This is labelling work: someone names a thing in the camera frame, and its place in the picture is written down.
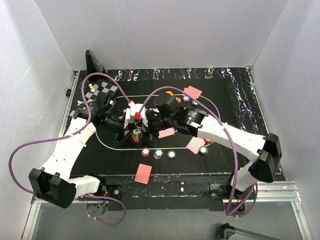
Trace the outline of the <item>red poker chip stack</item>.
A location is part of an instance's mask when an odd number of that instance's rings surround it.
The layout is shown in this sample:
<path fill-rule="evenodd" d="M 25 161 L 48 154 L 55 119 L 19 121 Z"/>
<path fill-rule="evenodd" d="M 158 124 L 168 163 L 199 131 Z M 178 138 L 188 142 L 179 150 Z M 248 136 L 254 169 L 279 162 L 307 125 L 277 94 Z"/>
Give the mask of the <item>red poker chip stack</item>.
<path fill-rule="evenodd" d="M 148 156 L 150 155 L 150 149 L 149 149 L 149 148 L 143 148 L 143 149 L 141 150 L 141 155 L 142 155 L 143 157 L 148 157 Z"/>

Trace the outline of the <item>red burn card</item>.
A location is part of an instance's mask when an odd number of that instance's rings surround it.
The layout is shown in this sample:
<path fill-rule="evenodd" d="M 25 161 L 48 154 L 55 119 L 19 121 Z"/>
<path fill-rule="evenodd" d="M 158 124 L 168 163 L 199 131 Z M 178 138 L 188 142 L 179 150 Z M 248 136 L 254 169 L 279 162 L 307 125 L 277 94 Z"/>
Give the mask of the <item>red burn card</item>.
<path fill-rule="evenodd" d="M 174 134 L 175 134 L 175 130 L 174 130 L 173 127 L 171 127 L 171 128 L 168 128 L 168 129 L 160 130 L 158 132 L 158 138 L 161 139 L 161 138 L 172 136 Z"/>

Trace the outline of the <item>blue poker chip stack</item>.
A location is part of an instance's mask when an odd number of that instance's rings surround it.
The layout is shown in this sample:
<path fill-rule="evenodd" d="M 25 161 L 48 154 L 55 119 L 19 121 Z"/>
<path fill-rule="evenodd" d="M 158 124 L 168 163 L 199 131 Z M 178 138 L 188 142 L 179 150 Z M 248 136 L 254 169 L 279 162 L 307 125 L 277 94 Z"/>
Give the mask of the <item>blue poker chip stack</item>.
<path fill-rule="evenodd" d="M 162 156 L 163 156 L 163 151 L 161 149 L 156 149 L 154 154 L 153 154 L 153 157 L 156 160 L 159 160 Z"/>

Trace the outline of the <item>green poker chip stack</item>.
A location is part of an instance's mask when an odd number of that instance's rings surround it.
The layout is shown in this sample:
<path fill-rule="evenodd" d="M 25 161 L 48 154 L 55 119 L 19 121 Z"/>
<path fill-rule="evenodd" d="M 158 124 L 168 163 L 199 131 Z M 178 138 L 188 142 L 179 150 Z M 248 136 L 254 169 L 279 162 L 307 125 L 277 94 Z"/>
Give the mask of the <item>green poker chip stack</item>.
<path fill-rule="evenodd" d="M 173 150 L 170 150 L 167 153 L 167 157 L 170 158 L 170 159 L 174 159 L 176 157 L 176 153 Z"/>

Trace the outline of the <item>red cards bottom edge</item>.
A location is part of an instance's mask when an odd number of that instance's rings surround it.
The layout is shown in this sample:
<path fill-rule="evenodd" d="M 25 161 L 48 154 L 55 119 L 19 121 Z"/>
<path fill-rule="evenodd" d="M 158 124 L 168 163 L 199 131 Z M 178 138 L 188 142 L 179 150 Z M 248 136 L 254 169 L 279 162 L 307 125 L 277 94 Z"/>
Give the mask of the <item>red cards bottom edge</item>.
<path fill-rule="evenodd" d="M 149 182 L 151 171 L 152 171 L 152 166 L 140 163 L 137 168 L 134 181 L 137 183 L 147 185 Z"/>

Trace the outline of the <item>yellow big blind button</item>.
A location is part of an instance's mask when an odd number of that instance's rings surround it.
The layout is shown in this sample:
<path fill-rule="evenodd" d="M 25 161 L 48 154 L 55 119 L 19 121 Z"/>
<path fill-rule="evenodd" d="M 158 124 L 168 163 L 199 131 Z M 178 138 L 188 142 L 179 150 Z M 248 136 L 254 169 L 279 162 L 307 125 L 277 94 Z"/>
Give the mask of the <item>yellow big blind button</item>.
<path fill-rule="evenodd" d="M 169 94 L 170 96 L 173 95 L 173 93 L 172 93 L 171 91 L 166 91 L 165 93 L 166 93 L 166 94 Z"/>

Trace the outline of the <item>blue chips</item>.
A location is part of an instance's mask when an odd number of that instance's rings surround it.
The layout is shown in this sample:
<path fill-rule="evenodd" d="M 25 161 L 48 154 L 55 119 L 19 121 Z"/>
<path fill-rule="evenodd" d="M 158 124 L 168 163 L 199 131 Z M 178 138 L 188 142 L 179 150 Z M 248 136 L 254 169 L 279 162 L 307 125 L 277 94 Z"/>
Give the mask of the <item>blue chips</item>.
<path fill-rule="evenodd" d="M 188 96 L 183 96 L 182 100 L 185 102 L 185 103 L 188 103 L 190 101 L 190 98 Z"/>

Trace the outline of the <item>green chips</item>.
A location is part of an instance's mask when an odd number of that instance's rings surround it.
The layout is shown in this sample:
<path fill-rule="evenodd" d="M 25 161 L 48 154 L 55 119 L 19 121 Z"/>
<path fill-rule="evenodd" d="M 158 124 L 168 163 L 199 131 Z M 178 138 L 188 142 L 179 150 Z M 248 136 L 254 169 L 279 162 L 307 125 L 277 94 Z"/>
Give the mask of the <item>green chips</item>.
<path fill-rule="evenodd" d="M 191 104 L 192 104 L 193 106 L 198 106 L 198 105 L 199 105 L 199 104 L 198 104 L 196 101 L 194 101 L 194 100 L 191 101 Z"/>
<path fill-rule="evenodd" d="M 208 149 L 205 147 L 205 146 L 202 146 L 200 149 L 199 149 L 199 152 L 203 155 L 206 155 L 208 153 Z"/>

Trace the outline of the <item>red playing card box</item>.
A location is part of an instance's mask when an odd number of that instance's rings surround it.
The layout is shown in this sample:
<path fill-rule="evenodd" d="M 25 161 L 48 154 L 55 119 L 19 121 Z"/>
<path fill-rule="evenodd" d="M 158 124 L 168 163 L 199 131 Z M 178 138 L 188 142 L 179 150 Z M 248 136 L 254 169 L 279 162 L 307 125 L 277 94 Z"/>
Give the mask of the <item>red playing card box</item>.
<path fill-rule="evenodd" d="M 133 141 L 135 144 L 138 144 L 141 142 L 140 135 L 141 135 L 140 129 L 130 129 L 130 130 L 124 131 L 124 137 Z"/>

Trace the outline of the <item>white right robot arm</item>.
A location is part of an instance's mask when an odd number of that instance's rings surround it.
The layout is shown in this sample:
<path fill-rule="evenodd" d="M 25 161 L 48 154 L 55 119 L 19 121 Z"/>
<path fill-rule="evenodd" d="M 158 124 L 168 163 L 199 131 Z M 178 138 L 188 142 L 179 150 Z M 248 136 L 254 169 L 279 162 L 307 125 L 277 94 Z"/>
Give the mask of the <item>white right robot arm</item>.
<path fill-rule="evenodd" d="M 134 115 L 136 120 L 146 122 L 153 134 L 174 128 L 184 135 L 218 143 L 249 160 L 244 167 L 234 171 L 230 184 L 226 186 L 230 198 L 239 198 L 256 182 L 272 183 L 275 180 L 282 158 L 280 139 L 276 134 L 263 136 L 242 131 L 204 110 L 184 107 L 168 94 L 157 96 L 153 103 L 157 112 L 141 105 Z"/>

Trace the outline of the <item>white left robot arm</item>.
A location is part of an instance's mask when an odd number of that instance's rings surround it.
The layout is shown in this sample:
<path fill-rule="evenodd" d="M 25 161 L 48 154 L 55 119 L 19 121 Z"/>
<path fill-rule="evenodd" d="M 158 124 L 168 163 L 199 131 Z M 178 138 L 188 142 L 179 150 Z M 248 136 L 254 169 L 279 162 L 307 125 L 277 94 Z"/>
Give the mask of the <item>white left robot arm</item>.
<path fill-rule="evenodd" d="M 78 197 L 91 195 L 101 200 L 106 196 L 106 181 L 102 177 L 89 174 L 72 178 L 71 171 L 97 127 L 115 133 L 123 130 L 123 117 L 110 114 L 115 104 L 116 98 L 108 93 L 100 93 L 87 105 L 79 103 L 71 113 L 65 138 L 40 169 L 33 168 L 29 173 L 35 197 L 65 209 Z"/>

